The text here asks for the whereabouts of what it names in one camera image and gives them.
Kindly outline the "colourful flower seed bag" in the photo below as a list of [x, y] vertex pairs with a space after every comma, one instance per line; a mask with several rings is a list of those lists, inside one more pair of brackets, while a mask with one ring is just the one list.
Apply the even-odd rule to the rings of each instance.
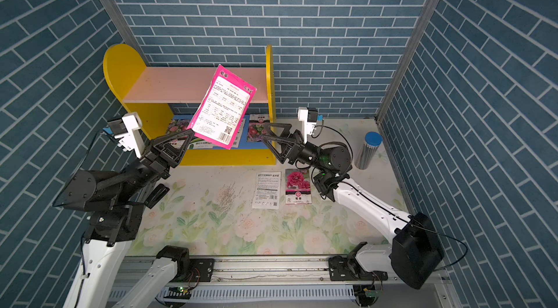
[[270, 123], [270, 116], [265, 114], [250, 114], [248, 121], [247, 142], [261, 142], [263, 136], [268, 135], [264, 125]]

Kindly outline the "red peony seed bag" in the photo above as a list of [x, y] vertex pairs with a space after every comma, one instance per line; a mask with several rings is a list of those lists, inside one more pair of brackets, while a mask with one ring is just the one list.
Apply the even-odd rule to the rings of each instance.
[[286, 169], [286, 205], [309, 205], [312, 203], [310, 172], [307, 168]]

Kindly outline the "white text gourd seed bag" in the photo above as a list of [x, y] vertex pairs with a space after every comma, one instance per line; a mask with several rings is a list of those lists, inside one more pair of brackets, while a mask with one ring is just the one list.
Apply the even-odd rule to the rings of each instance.
[[256, 189], [252, 200], [253, 209], [279, 209], [281, 172], [266, 171], [257, 174]]

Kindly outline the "pink-bordered seed bag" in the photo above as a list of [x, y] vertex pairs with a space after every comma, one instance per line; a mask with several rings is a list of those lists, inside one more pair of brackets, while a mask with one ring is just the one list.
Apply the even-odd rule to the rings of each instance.
[[219, 65], [188, 128], [194, 137], [231, 149], [257, 88]]

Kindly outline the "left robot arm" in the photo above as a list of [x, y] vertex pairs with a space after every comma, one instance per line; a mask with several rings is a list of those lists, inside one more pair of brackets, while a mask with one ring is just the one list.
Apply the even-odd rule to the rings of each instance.
[[106, 306], [144, 210], [167, 195], [169, 188], [161, 180], [180, 165], [194, 136], [193, 129], [160, 136], [121, 172], [78, 170], [71, 177], [53, 205], [90, 213], [91, 218], [65, 307]]

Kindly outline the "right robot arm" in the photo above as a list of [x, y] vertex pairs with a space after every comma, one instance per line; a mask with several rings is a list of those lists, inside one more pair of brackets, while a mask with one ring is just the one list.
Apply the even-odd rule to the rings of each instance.
[[287, 123], [265, 123], [262, 140], [281, 163], [301, 162], [314, 169], [311, 181], [318, 193], [374, 226], [391, 246], [395, 274], [420, 289], [444, 258], [438, 232], [423, 213], [411, 215], [363, 189], [349, 175], [353, 151], [346, 139], [314, 145]]

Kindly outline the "candy chrysanthemum seed bag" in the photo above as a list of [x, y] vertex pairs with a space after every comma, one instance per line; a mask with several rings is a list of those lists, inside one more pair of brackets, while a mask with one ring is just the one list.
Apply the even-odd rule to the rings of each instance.
[[[168, 125], [168, 128], [166, 130], [166, 135], [185, 131], [189, 125], [190, 125], [189, 119], [174, 119]], [[171, 141], [171, 144], [178, 147], [183, 145], [187, 140], [188, 140], [187, 137], [183, 137], [181, 139], [174, 139]]]

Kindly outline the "yellow wooden shelf unit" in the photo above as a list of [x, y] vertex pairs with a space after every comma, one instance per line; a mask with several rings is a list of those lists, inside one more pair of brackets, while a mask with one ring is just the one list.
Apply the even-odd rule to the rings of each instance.
[[[129, 113], [137, 113], [148, 139], [163, 136], [177, 114], [173, 104], [196, 111], [216, 70], [213, 67], [149, 67], [131, 46], [111, 46], [103, 59], [108, 87]], [[276, 158], [262, 142], [243, 136], [237, 148], [194, 149], [182, 165], [275, 165]]]

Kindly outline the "small black box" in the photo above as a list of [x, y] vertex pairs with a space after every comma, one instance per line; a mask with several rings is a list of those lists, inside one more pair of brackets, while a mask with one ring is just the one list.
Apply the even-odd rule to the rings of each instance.
[[167, 187], [164, 184], [158, 184], [151, 192], [151, 194], [149, 194], [148, 197], [146, 197], [145, 202], [144, 202], [144, 206], [152, 209], [155, 205], [158, 204], [158, 202], [163, 199], [167, 193], [170, 191], [170, 188]]

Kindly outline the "floral table mat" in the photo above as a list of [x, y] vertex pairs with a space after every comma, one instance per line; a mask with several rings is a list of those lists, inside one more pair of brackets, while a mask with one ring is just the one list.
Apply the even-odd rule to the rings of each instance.
[[309, 205], [280, 200], [256, 209], [257, 176], [288, 166], [180, 166], [165, 185], [167, 196], [145, 211], [129, 254], [153, 256], [166, 245], [199, 256], [346, 254], [386, 238], [350, 209], [312, 193]]

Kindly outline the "steel bottle blue cap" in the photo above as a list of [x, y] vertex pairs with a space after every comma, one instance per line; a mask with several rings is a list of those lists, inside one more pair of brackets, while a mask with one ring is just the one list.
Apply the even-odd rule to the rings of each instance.
[[376, 151], [382, 145], [382, 142], [383, 138], [380, 133], [373, 131], [368, 132], [364, 137], [363, 146], [355, 158], [355, 167], [360, 170], [366, 170], [371, 164]]

